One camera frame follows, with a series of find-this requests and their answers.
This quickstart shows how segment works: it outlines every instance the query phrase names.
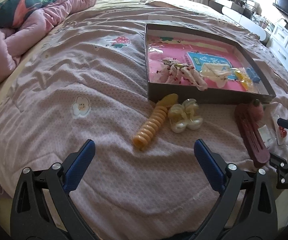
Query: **floor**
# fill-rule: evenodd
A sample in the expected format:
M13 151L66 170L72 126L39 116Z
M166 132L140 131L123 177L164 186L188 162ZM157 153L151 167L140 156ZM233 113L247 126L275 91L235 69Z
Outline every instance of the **floor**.
M288 224L288 189L284 190L275 201L278 213L278 228L282 230ZM0 225L10 234L9 221L12 199L0 199Z

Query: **wrinkled fabric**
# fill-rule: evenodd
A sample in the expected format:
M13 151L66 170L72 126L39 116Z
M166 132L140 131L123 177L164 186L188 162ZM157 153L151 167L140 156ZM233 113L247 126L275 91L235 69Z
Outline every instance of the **wrinkled fabric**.
M147 150L134 149L131 138L154 108L147 100L145 24L195 28L239 42L277 95L263 119L270 131L273 116L288 119L288 72L249 31L215 17L136 1L100 3L67 19L2 101L0 184L14 195L24 167L63 162L90 138L95 157L70 196L100 237L151 240L195 231L218 197L195 159L195 140L243 170L256 168L234 121L235 106L200 105L200 130L175 134L167 121ZM288 160L288 134L272 151ZM275 185L274 169L264 169Z
M54 26L69 14L94 6L96 0L57 0L44 8L33 11L19 30L0 29L0 83L17 67L29 48L40 41Z

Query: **blue gripper pad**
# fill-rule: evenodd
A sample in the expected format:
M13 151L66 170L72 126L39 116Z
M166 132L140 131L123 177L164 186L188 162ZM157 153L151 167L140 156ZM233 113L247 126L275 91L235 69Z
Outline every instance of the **blue gripper pad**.
M90 140L65 174L65 184L63 189L66 194L70 191L76 190L85 171L94 158L94 155L95 143Z
M194 155L212 189L222 194L225 189L224 174L201 139L197 140L194 144Z

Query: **silver screw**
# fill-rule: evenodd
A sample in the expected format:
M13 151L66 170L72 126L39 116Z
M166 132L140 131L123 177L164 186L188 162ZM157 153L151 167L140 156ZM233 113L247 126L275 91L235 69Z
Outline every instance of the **silver screw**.
M61 165L60 163L54 163L54 164L52 165L52 169L53 169L53 170L58 170L61 166L62 166L62 165Z
M23 169L23 173L24 173L24 174L27 174L27 173L29 173L30 171L31 171L31 169L28 168L28 167L26 167L26 168Z
M262 175L265 175L265 170L259 169L259 173L262 174Z
M236 165L235 164L229 164L228 165L228 168L231 170L231 171L235 171L237 169Z

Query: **pink comforter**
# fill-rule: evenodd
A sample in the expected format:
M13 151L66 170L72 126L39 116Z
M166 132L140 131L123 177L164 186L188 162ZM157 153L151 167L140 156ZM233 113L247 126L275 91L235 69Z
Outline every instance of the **pink comforter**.
M34 11L17 32L0 29L0 83L18 66L21 55L68 15L94 6L96 0L57 0Z

